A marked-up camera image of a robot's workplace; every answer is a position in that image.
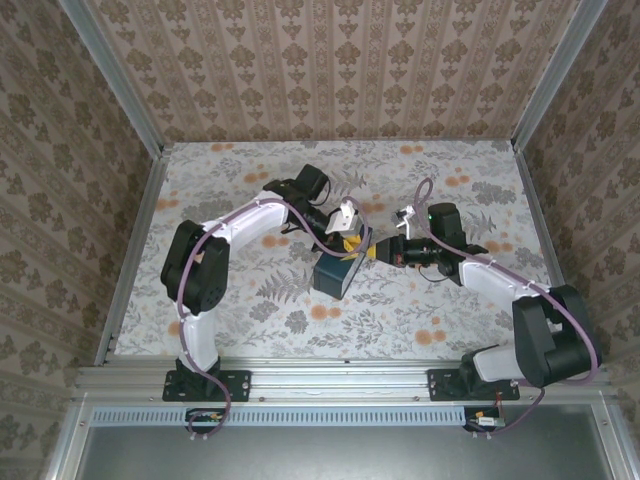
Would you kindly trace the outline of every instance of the cable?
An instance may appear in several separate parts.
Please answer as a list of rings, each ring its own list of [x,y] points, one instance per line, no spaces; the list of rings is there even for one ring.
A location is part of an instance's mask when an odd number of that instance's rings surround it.
[[[498,434],[500,434],[500,433],[508,432],[508,431],[509,431],[509,430],[511,430],[512,428],[515,428],[515,427],[516,427],[520,422],[522,422],[525,418],[527,418],[527,416],[528,416],[531,412],[533,412],[533,410],[534,410],[534,409],[535,409],[535,408],[540,404],[540,402],[541,402],[541,401],[542,401],[542,399],[544,398],[545,393],[546,393],[546,392],[545,392],[545,389],[544,389],[544,388],[541,388],[541,389],[540,389],[540,394],[536,397],[536,399],[533,401],[533,403],[532,403],[531,405],[529,405],[529,406],[527,407],[527,409],[526,409],[524,412],[522,412],[522,414],[521,414],[518,418],[516,418],[513,422],[511,422],[509,425],[507,425],[507,426],[505,426],[505,427],[502,427],[502,428],[500,428],[500,429],[496,429],[496,430],[494,430],[493,432],[486,432],[484,429],[482,429],[482,430],[481,430],[481,432],[483,432],[483,433],[484,433],[485,435],[487,435],[487,436],[488,436],[488,435],[493,436],[493,435],[498,435]],[[469,422],[467,422],[467,424],[468,424],[468,425],[471,425],[471,426],[473,426],[473,427],[476,427],[476,426],[477,426],[477,425],[473,425],[473,423],[469,423]]]
[[[431,282],[431,283],[440,283],[440,282],[444,282],[445,280],[449,280],[449,277],[442,277],[438,280],[431,280],[430,278],[427,278],[423,273],[422,273],[422,265],[418,265],[418,275],[420,275],[422,278],[424,278],[427,282]]]
[[[362,217],[362,223],[364,224],[364,237],[362,239],[362,243],[360,243],[360,245],[358,245],[355,250],[353,250],[352,252],[335,252],[333,250],[330,250],[329,248],[325,247],[322,242],[320,241],[320,239],[313,233],[311,227],[309,226],[309,224],[307,223],[307,221],[304,219],[304,217],[300,214],[300,212],[298,212],[295,208],[293,208],[291,205],[289,205],[287,202],[285,202],[284,200],[280,199],[280,198],[266,198],[266,199],[261,199],[261,200],[257,200],[254,203],[249,203],[247,205],[245,205],[244,207],[239,208],[238,210],[236,210],[235,212],[230,213],[229,215],[227,215],[226,217],[224,217],[223,219],[221,219],[219,221],[219,223],[217,223],[216,225],[214,225],[211,230],[208,230],[207,232],[205,232],[204,235],[202,235],[202,237],[200,237],[200,239],[198,240],[198,242],[196,243],[196,245],[193,247],[193,250],[191,251],[191,253],[189,254],[189,258],[187,258],[187,263],[184,266],[184,271],[182,272],[182,278],[180,279],[180,284],[178,286],[178,295],[176,297],[176,307],[178,310],[178,315],[180,317],[180,345],[182,346],[182,353],[184,354],[185,358],[187,359],[187,362],[189,362],[189,365],[191,366],[191,368],[193,369],[194,372],[199,373],[200,375],[202,375],[204,378],[206,378],[207,380],[213,382],[218,388],[220,388],[220,390],[222,390],[222,393],[224,394],[224,399],[225,399],[225,411],[222,415],[222,418],[220,419],[220,421],[218,422],[218,425],[216,425],[210,432],[208,432],[207,434],[204,435],[200,435],[197,434],[196,432],[193,431],[192,428],[192,424],[193,422],[190,421],[189,422],[189,433],[191,433],[192,438],[196,438],[198,436],[204,437],[204,436],[211,436],[213,434],[215,434],[216,432],[218,432],[221,428],[222,425],[226,422],[228,416],[229,416],[229,412],[231,411],[231,395],[229,393],[229,390],[227,389],[227,387],[224,386],[224,384],[218,380],[217,378],[215,378],[213,375],[209,375],[206,371],[202,370],[195,362],[195,360],[193,359],[193,357],[191,356],[191,353],[189,352],[189,347],[187,345],[187,339],[185,336],[185,318],[187,316],[187,313],[184,311],[184,290],[185,287],[187,285],[187,279],[189,278],[189,272],[191,271],[191,267],[193,266],[193,262],[196,258],[196,256],[198,255],[198,253],[200,252],[200,250],[202,249],[202,246],[204,245],[204,243],[218,230],[220,230],[223,225],[228,224],[230,222],[232,222],[233,220],[235,220],[236,218],[238,218],[239,216],[250,212],[251,210],[255,209],[255,208],[263,208],[267,205],[270,204],[278,204],[278,205],[283,205],[287,210],[289,210],[289,212],[293,213],[298,220],[300,221],[300,225],[302,225],[302,227],[307,231],[307,233],[311,236],[311,238],[313,239],[313,241],[315,242],[315,244],[318,246],[318,248],[320,250],[322,250],[323,252],[332,255],[334,257],[339,257],[339,258],[344,258],[344,257],[348,257],[353,255],[354,253],[366,253],[368,245],[369,245],[369,237],[370,237],[370,232],[369,232],[369,222],[367,220],[367,216],[364,213],[364,209],[362,208],[362,206],[360,205],[360,203],[353,197],[351,196],[345,196],[342,201],[350,201],[351,203],[353,203],[356,208],[358,209],[358,211],[360,212],[360,216]]]
[[[321,207],[322,205],[327,203],[327,200],[329,200],[329,195],[331,195],[331,179],[329,177],[327,177],[327,181],[329,182],[327,184],[327,195],[324,197],[324,200],[322,202],[320,202],[320,203],[311,203],[311,202],[309,202],[309,205],[311,205],[312,207]]]
[[[422,187],[424,187],[424,185],[426,183],[429,184],[429,190],[424,195],[424,197],[420,198],[420,193],[422,192]],[[570,385],[585,385],[585,384],[591,382],[594,379],[594,377],[598,374],[598,357],[597,357],[597,354],[596,354],[595,347],[593,346],[593,342],[591,341],[591,339],[587,335],[587,332],[585,332],[584,329],[582,328],[582,325],[580,325],[580,323],[574,318],[574,316],[571,315],[571,313],[566,308],[564,308],[560,302],[558,302],[555,298],[553,298],[551,295],[549,295],[545,290],[543,290],[542,288],[538,287],[535,283],[529,282],[526,278],[522,277],[521,275],[518,275],[515,272],[512,272],[508,268],[505,268],[505,267],[503,267],[502,265],[500,265],[498,263],[495,263],[493,260],[488,260],[486,258],[479,257],[479,256],[476,256],[476,255],[471,255],[471,254],[468,254],[468,253],[463,252],[461,250],[458,250],[457,248],[454,248],[454,247],[448,245],[447,243],[443,242],[438,237],[436,237],[433,233],[431,233],[431,229],[429,228],[429,222],[428,222],[428,220],[426,220],[427,217],[425,217],[422,214],[420,209],[427,202],[427,200],[431,196],[431,192],[432,191],[433,191],[433,180],[431,180],[431,178],[427,177],[424,180],[422,180],[422,182],[420,182],[420,184],[418,185],[418,188],[416,188],[416,192],[415,192],[415,194],[413,196],[413,209],[415,210],[416,216],[418,217],[418,222],[420,223],[420,227],[422,228],[424,233],[427,235],[427,237],[432,239],[434,242],[436,242],[442,248],[444,248],[446,250],[449,250],[450,252],[455,253],[456,255],[459,255],[459,256],[461,256],[463,258],[466,258],[466,259],[469,259],[469,260],[474,260],[474,261],[480,262],[480,263],[488,266],[489,268],[495,268],[499,272],[511,277],[512,279],[514,279],[518,283],[521,283],[522,285],[526,286],[527,288],[531,288],[534,292],[538,293],[539,295],[542,296],[542,298],[547,300],[556,310],[558,310],[569,321],[569,323],[571,323],[571,326],[575,329],[575,331],[580,336],[580,339],[585,344],[585,346],[587,348],[587,351],[589,352],[589,359],[591,361],[591,368],[589,369],[589,373],[587,374],[586,377],[580,378],[580,379],[576,379],[576,380],[565,380],[563,383],[570,384]],[[533,401],[533,403],[522,413],[522,415],[520,415],[516,420],[514,420],[512,423],[510,423],[506,427],[501,428],[500,430],[494,431],[492,433],[492,435],[495,435],[497,433],[507,432],[507,431],[511,430],[513,427],[515,427],[516,425],[518,425],[521,421],[523,421],[538,406],[538,404],[544,398],[544,395],[545,395],[545,390],[544,390],[544,388],[542,388],[542,389],[540,389],[540,394],[538,395],[538,398],[536,398]]]

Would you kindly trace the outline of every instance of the floral tablecloth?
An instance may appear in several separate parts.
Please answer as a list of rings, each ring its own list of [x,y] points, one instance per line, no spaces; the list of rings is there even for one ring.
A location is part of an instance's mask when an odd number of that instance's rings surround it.
[[[529,206],[507,141],[352,141],[177,144],[156,205],[116,354],[177,354],[175,308],[160,270],[176,227],[215,219],[305,163],[332,182],[325,211],[350,194],[364,203],[374,241],[397,233],[391,213],[425,176],[433,202],[454,202],[467,240],[503,265],[548,281]],[[223,356],[456,359],[513,335],[510,315],[450,281],[367,259],[345,298],[310,288],[318,255],[301,232],[274,230],[238,252],[217,307]],[[435,268],[422,273],[438,279]]]

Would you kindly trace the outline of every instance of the patterned wallpaper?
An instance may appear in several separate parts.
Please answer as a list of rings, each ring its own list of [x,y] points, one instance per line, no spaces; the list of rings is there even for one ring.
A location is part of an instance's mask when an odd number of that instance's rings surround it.
[[[609,1],[525,154],[640,434],[640,2]]]
[[[0,478],[93,362],[150,158],[57,2],[0,2]]]
[[[90,0],[166,141],[510,138],[577,0]]]

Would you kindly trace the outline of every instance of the mounting plate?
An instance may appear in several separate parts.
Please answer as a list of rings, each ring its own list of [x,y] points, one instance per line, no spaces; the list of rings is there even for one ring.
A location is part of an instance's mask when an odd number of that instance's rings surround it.
[[[482,384],[472,394],[459,394],[461,389],[451,389],[460,372],[457,368],[439,368],[427,370],[427,380],[429,385],[429,399],[432,402],[451,402],[459,400],[479,400],[495,401],[496,392],[500,393],[503,401],[519,400],[520,390],[517,385],[511,386],[509,380],[500,380]]]
[[[217,377],[229,390],[233,402],[248,402],[251,392],[250,370],[221,370]],[[207,397],[202,390],[187,391],[176,370],[167,372],[162,400],[165,402],[224,402],[219,388]]]

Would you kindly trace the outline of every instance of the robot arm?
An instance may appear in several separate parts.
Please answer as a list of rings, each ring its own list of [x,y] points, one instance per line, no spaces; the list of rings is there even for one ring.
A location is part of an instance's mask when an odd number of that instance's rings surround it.
[[[289,212],[285,204],[295,208],[317,239],[332,250],[342,247],[341,236],[351,236],[359,231],[360,220],[351,202],[345,201],[330,217],[311,203],[327,182],[324,173],[306,165],[295,179],[270,182],[253,200],[222,218],[202,225],[190,220],[180,224],[160,275],[168,296],[174,301],[178,299],[191,252],[207,232],[216,229],[198,252],[185,280],[183,294],[183,309],[187,312],[181,319],[184,341],[191,359],[200,370],[213,370],[210,373],[215,374],[219,365],[214,307],[222,300],[227,288],[230,256],[273,228],[286,223],[300,227],[300,220]],[[178,370],[184,368],[194,371],[186,353],[181,352]]]
[[[401,212],[411,213],[408,209]],[[431,233],[439,240],[474,256],[487,253],[478,245],[467,244],[460,214],[454,204],[431,205],[428,213]],[[435,263],[440,273],[454,283],[482,294],[513,315],[513,343],[465,355],[454,390],[464,391],[473,397],[474,389],[488,389],[492,382],[511,379],[526,379],[533,386],[544,387],[590,369],[589,351],[573,325],[530,288],[531,284],[522,285],[492,267],[492,262],[465,259],[431,239],[407,239],[404,235],[377,243],[374,254],[378,260],[397,267]],[[535,285],[578,321],[594,345],[600,364],[600,349],[578,292],[568,285],[556,288],[538,282]],[[560,325],[561,329],[552,329],[550,323]]]

